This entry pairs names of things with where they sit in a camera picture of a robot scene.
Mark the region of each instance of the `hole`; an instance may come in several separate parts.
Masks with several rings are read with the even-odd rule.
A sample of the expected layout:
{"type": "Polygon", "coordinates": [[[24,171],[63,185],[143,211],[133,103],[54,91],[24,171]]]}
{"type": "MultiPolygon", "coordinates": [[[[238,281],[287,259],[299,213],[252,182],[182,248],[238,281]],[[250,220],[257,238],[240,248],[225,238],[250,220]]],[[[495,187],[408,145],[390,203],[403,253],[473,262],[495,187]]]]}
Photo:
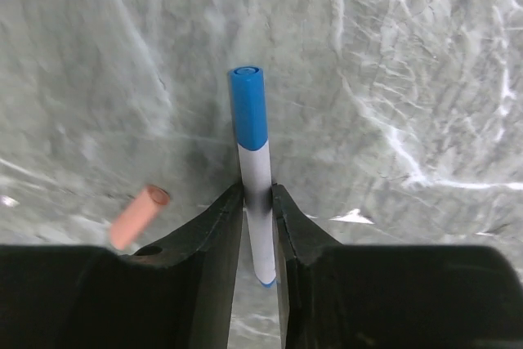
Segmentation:
{"type": "Polygon", "coordinates": [[[361,211],[358,208],[352,209],[345,216],[337,216],[331,218],[331,221],[343,221],[343,222],[354,222],[357,224],[373,224],[367,217],[364,217],[361,214],[361,211]]]}
{"type": "Polygon", "coordinates": [[[2,195],[0,196],[0,201],[2,201],[2,204],[6,205],[9,208],[15,208],[20,204],[16,199],[13,199],[10,196],[2,195]]]}
{"type": "Polygon", "coordinates": [[[162,248],[158,245],[148,245],[147,247],[144,247],[136,251],[135,255],[137,257],[148,257],[149,255],[158,255],[162,251],[162,248]]]}
{"type": "Polygon", "coordinates": [[[239,69],[235,69],[235,74],[236,75],[250,75],[250,74],[257,73],[258,71],[260,71],[260,69],[258,69],[258,67],[240,67],[239,69]]]}

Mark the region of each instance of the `gray marble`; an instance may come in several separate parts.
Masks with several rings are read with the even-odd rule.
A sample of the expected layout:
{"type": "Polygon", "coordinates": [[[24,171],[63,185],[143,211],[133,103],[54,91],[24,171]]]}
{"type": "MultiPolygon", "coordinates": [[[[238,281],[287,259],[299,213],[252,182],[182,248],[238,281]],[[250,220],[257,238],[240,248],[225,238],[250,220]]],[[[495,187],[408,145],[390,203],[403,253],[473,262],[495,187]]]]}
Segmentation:
{"type": "MultiPolygon", "coordinates": [[[[521,274],[522,51],[523,0],[0,0],[0,241],[109,246],[147,182],[172,203],[129,252],[201,212],[238,176],[226,71],[256,64],[274,178],[325,230],[521,274]]],[[[230,347],[278,341],[244,242],[230,347]]]]}

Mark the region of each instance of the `marker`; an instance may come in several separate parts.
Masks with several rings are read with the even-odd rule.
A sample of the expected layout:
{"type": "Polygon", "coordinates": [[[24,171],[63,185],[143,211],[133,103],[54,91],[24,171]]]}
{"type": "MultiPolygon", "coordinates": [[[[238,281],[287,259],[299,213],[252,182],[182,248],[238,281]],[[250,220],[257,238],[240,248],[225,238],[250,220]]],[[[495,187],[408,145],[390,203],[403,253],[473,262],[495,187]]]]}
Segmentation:
{"type": "Polygon", "coordinates": [[[276,269],[263,70],[239,67],[229,72],[229,78],[254,273],[268,288],[275,282],[276,269]]]}

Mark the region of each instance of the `pink object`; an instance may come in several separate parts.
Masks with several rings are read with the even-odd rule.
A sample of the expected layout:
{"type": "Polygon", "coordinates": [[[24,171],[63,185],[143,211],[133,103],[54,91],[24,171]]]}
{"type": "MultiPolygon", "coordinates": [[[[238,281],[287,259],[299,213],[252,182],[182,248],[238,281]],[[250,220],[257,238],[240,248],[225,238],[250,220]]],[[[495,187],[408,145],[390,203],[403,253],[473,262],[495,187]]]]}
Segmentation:
{"type": "Polygon", "coordinates": [[[161,188],[144,188],[113,222],[109,232],[111,244],[117,249],[126,248],[169,204],[169,200],[168,193],[161,188]]]}

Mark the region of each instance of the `blue marker cap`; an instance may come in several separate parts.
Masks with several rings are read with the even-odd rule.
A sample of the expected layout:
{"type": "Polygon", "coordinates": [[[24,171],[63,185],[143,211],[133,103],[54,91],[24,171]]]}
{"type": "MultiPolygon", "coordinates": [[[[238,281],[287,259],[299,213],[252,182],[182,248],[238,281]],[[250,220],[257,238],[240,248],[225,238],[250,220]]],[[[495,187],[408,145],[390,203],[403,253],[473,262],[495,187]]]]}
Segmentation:
{"type": "Polygon", "coordinates": [[[267,113],[263,70],[259,67],[239,67],[229,72],[235,114],[236,140],[251,151],[267,142],[267,113]]]}

